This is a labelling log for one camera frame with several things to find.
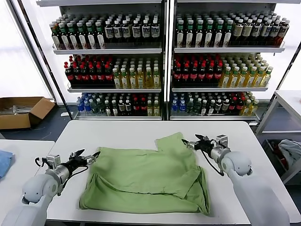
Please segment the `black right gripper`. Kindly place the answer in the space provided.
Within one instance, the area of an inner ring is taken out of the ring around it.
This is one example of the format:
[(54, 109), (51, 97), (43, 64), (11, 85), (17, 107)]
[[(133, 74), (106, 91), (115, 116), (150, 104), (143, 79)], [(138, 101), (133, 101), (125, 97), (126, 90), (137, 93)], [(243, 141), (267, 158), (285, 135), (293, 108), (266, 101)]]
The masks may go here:
[(200, 141), (195, 142), (195, 141), (187, 141), (185, 139), (182, 140), (182, 142), (186, 145), (188, 149), (196, 149), (201, 150), (205, 153), (211, 153), (212, 149), (215, 147), (216, 142), (214, 140), (208, 140), (207, 136), (195, 135)]

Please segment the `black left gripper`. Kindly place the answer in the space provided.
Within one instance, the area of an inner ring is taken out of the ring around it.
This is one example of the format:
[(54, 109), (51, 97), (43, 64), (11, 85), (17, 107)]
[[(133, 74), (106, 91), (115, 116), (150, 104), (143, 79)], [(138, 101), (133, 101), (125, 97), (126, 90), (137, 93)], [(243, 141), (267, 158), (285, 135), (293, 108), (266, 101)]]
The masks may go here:
[(87, 164), (92, 164), (93, 162), (96, 161), (96, 159), (98, 158), (100, 152), (96, 152), (92, 155), (88, 155), (86, 157), (82, 157), (80, 156), (83, 152), (85, 151), (85, 149), (80, 149), (78, 151), (72, 152), (70, 154), (70, 158), (69, 161), (63, 163), (63, 166), (65, 166), (69, 173), (73, 173), (77, 168), (79, 167), (84, 167)]

